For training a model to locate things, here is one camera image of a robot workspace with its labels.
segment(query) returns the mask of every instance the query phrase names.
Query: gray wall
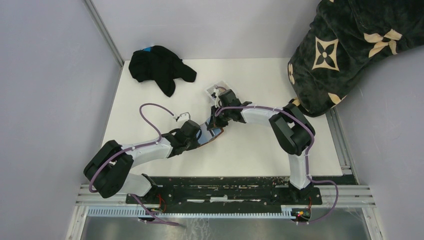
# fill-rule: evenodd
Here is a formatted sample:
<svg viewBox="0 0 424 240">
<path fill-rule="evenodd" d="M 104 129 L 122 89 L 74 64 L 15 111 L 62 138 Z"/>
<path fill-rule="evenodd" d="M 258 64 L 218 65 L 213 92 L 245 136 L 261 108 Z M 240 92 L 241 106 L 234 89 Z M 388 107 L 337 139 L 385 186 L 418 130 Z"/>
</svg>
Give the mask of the gray wall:
<svg viewBox="0 0 424 240">
<path fill-rule="evenodd" d="M 63 239 L 120 68 L 81 0 L 0 0 L 0 33 L 0 239 Z"/>
<path fill-rule="evenodd" d="M 319 0 L 93 0 L 120 54 L 163 45 L 184 59 L 289 58 Z"/>
<path fill-rule="evenodd" d="M 371 67 L 337 107 L 388 239 L 424 236 L 424 48 Z"/>
</svg>

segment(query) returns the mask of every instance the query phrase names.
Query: robotic arm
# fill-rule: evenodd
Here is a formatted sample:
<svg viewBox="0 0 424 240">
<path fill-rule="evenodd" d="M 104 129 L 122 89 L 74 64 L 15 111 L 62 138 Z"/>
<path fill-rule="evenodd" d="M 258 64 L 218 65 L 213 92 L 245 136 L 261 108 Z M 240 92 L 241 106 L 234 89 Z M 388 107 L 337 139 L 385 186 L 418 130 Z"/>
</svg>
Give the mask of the robotic arm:
<svg viewBox="0 0 424 240">
<path fill-rule="evenodd" d="M 196 122 L 187 120 L 181 128 L 162 134 L 161 139 L 156 139 L 155 144 L 139 148 L 136 146 L 142 143 L 119 145 L 115 140 L 110 140 L 85 167 L 84 175 L 91 181 L 100 166 L 111 156 L 129 149 L 103 168 L 93 185 L 103 198 L 109 198 L 118 192 L 148 198 L 150 192 L 154 195 L 153 189 L 157 188 L 156 184 L 145 174 L 129 173 L 131 168 L 196 149 L 201 146 L 199 143 L 201 134 L 213 133 L 213 130 L 226 127 L 232 120 L 271 127 L 281 148 L 288 153 L 291 172 L 289 188 L 293 190 L 295 198 L 307 195 L 313 186 L 307 176 L 305 151 L 312 139 L 310 133 L 298 122 L 307 126 L 314 135 L 315 130 L 300 110 L 292 103 L 282 108 L 256 107 L 251 102 L 241 103 L 231 89 L 225 90 L 218 98 L 221 101 L 221 109 L 211 107 L 211 117 L 205 129 Z M 283 110 L 297 121 L 278 113 L 278 110 Z"/>
</svg>

